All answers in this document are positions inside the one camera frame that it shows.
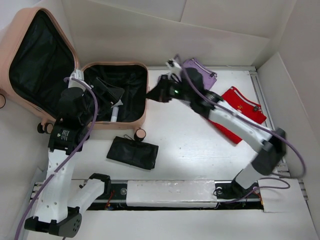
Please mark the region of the black fabric pouch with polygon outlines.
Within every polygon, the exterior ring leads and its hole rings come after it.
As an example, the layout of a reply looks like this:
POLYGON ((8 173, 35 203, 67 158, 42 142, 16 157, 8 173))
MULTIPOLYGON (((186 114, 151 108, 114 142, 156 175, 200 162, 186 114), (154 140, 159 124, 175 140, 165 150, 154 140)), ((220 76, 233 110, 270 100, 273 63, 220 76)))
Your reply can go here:
POLYGON ((140 169, 152 170, 156 165, 158 150, 157 145, 116 136, 106 158, 140 169))

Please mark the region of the red shorts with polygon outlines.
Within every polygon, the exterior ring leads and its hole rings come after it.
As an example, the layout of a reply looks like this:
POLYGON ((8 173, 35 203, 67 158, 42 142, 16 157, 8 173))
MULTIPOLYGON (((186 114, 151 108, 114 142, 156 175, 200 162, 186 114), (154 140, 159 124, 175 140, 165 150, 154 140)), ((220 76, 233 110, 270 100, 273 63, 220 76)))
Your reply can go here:
MULTIPOLYGON (((223 95, 222 98, 235 110, 242 113, 249 119, 258 124, 265 122, 267 117, 263 114, 261 105, 247 99, 236 87, 230 87, 223 95)), ((239 144, 242 139, 236 134, 223 127, 222 125, 215 123, 211 120, 209 122, 218 129, 227 139, 229 139, 235 145, 239 144)))

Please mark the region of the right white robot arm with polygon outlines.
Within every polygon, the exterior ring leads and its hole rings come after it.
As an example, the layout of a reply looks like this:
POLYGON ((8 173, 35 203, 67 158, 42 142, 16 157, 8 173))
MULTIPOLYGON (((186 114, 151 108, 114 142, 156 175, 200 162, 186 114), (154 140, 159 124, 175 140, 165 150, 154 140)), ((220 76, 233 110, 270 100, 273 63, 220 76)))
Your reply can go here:
POLYGON ((256 152, 255 158, 234 177, 229 187, 233 196, 243 197, 258 180, 271 175, 286 154, 285 131, 281 128, 272 131, 255 123, 220 95, 205 89, 198 76, 192 79, 195 71, 182 67, 174 58, 166 65, 169 73, 159 78, 157 85, 147 93, 147 99, 160 103, 180 100, 204 119, 240 137, 256 152))

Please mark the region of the purple shorts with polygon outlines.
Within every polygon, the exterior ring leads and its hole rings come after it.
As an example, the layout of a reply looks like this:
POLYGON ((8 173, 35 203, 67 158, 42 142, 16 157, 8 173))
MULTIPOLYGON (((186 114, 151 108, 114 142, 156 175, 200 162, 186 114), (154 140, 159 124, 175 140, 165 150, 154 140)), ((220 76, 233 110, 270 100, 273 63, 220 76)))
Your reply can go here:
MULTIPOLYGON (((174 59, 169 59, 166 62, 166 65, 171 70, 171 68, 173 68, 174 66, 179 65, 179 64, 177 64, 177 62, 174 59)), ((201 65, 197 61, 196 58, 190 58, 190 59, 187 59, 186 61, 184 61, 183 67, 186 70, 187 75, 189 76, 193 85, 199 91, 201 91, 201 89, 210 90, 212 88, 212 86, 215 84, 215 82, 217 81, 218 74, 216 72, 213 72, 213 71, 205 68, 203 65, 201 65)), ((180 70, 180 75, 179 75, 180 77, 179 78, 174 73, 171 73, 171 71, 165 75, 167 75, 168 78, 171 77, 170 79, 173 79, 176 82, 180 81, 183 84, 186 84, 187 87, 190 87, 190 84, 189 84, 182 69, 180 70)), ((163 76, 164 75, 161 75, 158 77, 158 82, 160 81, 161 77, 163 77, 163 76)))

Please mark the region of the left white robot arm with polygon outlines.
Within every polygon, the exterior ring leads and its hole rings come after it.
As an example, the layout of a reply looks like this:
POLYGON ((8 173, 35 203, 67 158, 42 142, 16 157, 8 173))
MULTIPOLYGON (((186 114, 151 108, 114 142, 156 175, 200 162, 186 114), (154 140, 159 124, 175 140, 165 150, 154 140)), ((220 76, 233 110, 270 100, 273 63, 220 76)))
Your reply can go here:
POLYGON ((46 178, 18 227, 67 239, 78 233, 83 214, 92 203, 97 198, 110 200, 115 191, 110 176, 94 173, 69 199, 77 157, 96 123, 98 101, 108 100, 103 95, 108 89, 100 81, 95 85, 87 84, 79 69, 64 82, 68 87, 61 94, 58 115, 50 133, 46 178))

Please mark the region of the pink hard-shell suitcase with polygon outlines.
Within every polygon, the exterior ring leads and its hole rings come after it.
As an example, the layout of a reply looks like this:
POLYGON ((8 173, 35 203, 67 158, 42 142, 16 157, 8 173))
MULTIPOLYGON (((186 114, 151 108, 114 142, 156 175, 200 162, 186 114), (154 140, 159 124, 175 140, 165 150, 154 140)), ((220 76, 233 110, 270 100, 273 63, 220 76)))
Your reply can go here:
POLYGON ((139 62, 96 61, 81 66, 79 57, 53 14, 44 7, 19 10, 0 43, 0 91, 41 119, 37 131, 49 134, 57 104, 76 74, 93 85, 100 80, 122 88, 116 121, 110 111, 100 113, 95 129, 136 130, 146 119, 148 70, 139 62))

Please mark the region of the white lavender tube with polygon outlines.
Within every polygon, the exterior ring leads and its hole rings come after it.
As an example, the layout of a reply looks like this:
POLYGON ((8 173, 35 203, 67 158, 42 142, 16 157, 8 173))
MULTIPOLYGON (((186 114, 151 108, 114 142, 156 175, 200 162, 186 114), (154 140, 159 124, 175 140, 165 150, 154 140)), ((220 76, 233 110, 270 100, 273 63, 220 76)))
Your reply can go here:
POLYGON ((112 108, 112 113, 111 113, 111 118, 110 118, 110 122, 117 122, 118 119, 118 114, 119 114, 119 107, 118 106, 114 106, 112 108))

